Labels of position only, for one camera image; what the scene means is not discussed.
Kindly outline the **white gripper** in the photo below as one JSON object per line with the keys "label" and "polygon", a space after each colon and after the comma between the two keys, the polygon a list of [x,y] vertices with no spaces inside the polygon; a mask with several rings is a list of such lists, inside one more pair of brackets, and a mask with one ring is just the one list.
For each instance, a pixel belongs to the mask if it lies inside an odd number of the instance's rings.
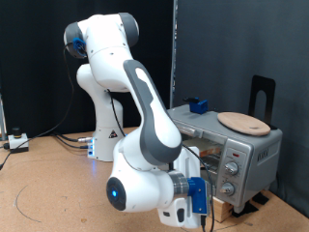
{"label": "white gripper", "polygon": [[201,216],[207,214],[207,183],[201,177],[199,149],[183,148],[175,160],[175,168],[184,175],[186,191],[183,197],[183,227],[201,226]]}

